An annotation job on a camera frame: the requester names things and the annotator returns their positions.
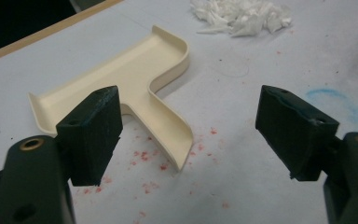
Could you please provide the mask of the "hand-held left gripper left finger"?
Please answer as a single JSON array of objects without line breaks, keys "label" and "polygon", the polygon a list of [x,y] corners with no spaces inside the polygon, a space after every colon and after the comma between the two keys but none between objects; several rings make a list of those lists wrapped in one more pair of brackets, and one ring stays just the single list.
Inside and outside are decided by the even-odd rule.
[{"label": "hand-held left gripper left finger", "polygon": [[92,92],[57,135],[21,140],[0,173],[0,224],[76,224],[70,187],[98,186],[122,132],[118,87]]}]

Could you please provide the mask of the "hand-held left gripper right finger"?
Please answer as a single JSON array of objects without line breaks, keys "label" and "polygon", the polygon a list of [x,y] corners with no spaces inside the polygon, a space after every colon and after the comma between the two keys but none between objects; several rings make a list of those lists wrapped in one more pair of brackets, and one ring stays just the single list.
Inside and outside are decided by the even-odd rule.
[{"label": "hand-held left gripper right finger", "polygon": [[339,122],[290,91],[261,87],[255,128],[297,181],[326,174],[329,224],[358,224],[358,133],[336,137]]}]

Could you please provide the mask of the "cream plastic dustpan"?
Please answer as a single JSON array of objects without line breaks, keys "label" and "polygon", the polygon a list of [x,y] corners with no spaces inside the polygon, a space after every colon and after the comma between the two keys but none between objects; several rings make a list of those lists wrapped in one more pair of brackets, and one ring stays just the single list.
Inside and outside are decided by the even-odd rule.
[{"label": "cream plastic dustpan", "polygon": [[90,93],[117,86],[121,113],[137,119],[172,166],[181,171],[192,148],[193,133],[156,92],[188,67],[187,42],[155,25],[150,35],[107,62],[52,91],[28,97],[39,130],[56,134],[59,121]]}]

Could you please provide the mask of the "pile of white paper scraps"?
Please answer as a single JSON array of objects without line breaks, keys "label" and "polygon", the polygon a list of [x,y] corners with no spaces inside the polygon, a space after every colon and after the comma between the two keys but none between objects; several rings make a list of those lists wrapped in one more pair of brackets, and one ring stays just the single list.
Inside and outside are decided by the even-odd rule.
[{"label": "pile of white paper scraps", "polygon": [[289,27],[291,9],[269,0],[190,0],[191,10],[207,23],[199,34],[228,33],[233,37],[271,34]]}]

